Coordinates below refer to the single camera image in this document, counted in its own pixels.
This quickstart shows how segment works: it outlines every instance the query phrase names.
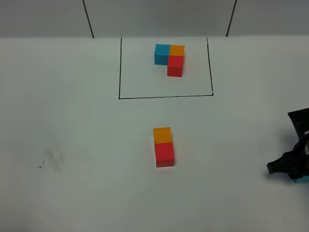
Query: cube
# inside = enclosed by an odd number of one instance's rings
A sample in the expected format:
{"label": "cube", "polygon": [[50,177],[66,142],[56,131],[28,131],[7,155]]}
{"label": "cube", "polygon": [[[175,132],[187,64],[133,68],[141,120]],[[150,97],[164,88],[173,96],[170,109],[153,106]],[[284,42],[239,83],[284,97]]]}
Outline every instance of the cube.
{"label": "cube", "polygon": [[169,60],[170,45],[156,44],[154,51],[154,63],[160,65],[167,65]]}
{"label": "cube", "polygon": [[298,184],[298,183],[303,183],[303,182],[308,182],[309,181],[309,176],[303,176],[302,178],[296,179],[294,180],[294,183]]}
{"label": "cube", "polygon": [[154,144],[172,143],[170,127],[154,128]]}
{"label": "cube", "polygon": [[170,56],[184,56],[184,46],[180,45],[171,45],[169,49]]}
{"label": "cube", "polygon": [[183,56],[169,56],[168,76],[182,77],[183,75]]}
{"label": "cube", "polygon": [[175,165],[173,143],[155,144],[156,167],[171,167]]}

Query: cyan cube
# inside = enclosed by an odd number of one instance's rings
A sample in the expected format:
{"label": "cyan cube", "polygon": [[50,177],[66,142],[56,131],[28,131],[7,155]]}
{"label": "cyan cube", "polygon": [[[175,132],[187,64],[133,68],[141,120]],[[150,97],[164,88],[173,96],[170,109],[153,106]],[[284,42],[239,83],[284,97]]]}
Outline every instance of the cyan cube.
{"label": "cyan cube", "polygon": [[166,44],[156,44],[154,51],[154,63],[167,65],[169,61],[169,49],[170,45]]}
{"label": "cyan cube", "polygon": [[298,183],[303,183],[303,182],[308,182],[308,181],[309,181],[309,176],[306,175],[306,176],[303,176],[302,178],[294,180],[294,183],[298,184]]}

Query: black mark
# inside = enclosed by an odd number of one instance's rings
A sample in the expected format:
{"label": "black mark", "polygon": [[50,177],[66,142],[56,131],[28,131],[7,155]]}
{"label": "black mark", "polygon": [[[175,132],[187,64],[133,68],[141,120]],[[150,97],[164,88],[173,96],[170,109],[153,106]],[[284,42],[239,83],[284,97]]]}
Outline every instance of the black mark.
{"label": "black mark", "polygon": [[122,38],[120,39],[120,69],[119,69],[119,97],[120,99],[120,86],[121,86],[121,55],[122,55]]}
{"label": "black mark", "polygon": [[45,161],[43,161],[42,166],[40,166],[39,168],[42,169],[44,167]]}
{"label": "black mark", "polygon": [[235,0],[235,2],[234,2],[234,7],[233,7],[233,11],[232,11],[230,22],[228,24],[228,28],[227,28],[227,32],[226,32],[226,37],[228,36],[228,33],[230,32],[230,27],[231,27],[231,24],[232,24],[232,20],[233,20],[236,4],[237,4],[237,0]]}
{"label": "black mark", "polygon": [[[209,72],[211,76],[211,60],[209,57],[209,46],[208,46],[208,38],[207,40],[207,53],[208,53],[208,64],[209,64]],[[150,99],[150,98],[185,98],[185,97],[208,97],[213,96],[213,86],[212,86],[212,76],[211,76],[211,91],[212,94],[205,95],[185,95],[185,96],[162,96],[162,97],[142,97],[142,98],[120,98],[120,86],[121,86],[121,54],[122,54],[122,38],[120,41],[120,71],[119,71],[119,98],[118,99]]]}
{"label": "black mark", "polygon": [[120,99],[184,98],[184,97],[205,97],[205,96],[213,96],[213,93],[212,93],[212,94],[208,94],[208,95],[186,95],[186,96],[143,97],[143,98],[120,98]]}
{"label": "black mark", "polygon": [[83,5],[84,5],[85,13],[86,13],[86,16],[87,16],[88,24],[89,24],[89,27],[90,27],[91,35],[92,35],[92,38],[94,38],[92,27],[91,27],[89,16],[88,16],[88,12],[87,12],[87,9],[86,9],[85,0],[83,0]]}
{"label": "black mark", "polygon": [[[211,75],[211,59],[209,57],[209,46],[208,46],[208,38],[207,37],[206,37],[206,40],[207,40],[207,53],[208,53],[209,73]],[[212,76],[211,76],[211,91],[212,91],[212,96],[213,96]]]}

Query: orange cube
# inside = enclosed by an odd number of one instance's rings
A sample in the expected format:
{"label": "orange cube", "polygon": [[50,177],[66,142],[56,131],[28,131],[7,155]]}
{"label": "orange cube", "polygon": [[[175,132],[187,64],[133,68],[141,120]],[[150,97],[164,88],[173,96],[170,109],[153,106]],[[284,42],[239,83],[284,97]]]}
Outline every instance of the orange cube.
{"label": "orange cube", "polygon": [[171,45],[169,49],[170,56],[184,56],[184,46],[180,45]]}
{"label": "orange cube", "polygon": [[154,128],[154,144],[172,143],[170,127]]}

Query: drawn square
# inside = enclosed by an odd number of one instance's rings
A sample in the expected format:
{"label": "drawn square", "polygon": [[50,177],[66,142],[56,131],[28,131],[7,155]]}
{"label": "drawn square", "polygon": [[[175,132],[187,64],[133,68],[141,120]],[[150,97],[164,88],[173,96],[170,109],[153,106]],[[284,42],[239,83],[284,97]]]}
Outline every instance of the drawn square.
{"label": "drawn square", "polygon": [[[184,45],[182,78],[155,65],[156,44]],[[122,38],[119,99],[212,96],[207,38]]]}

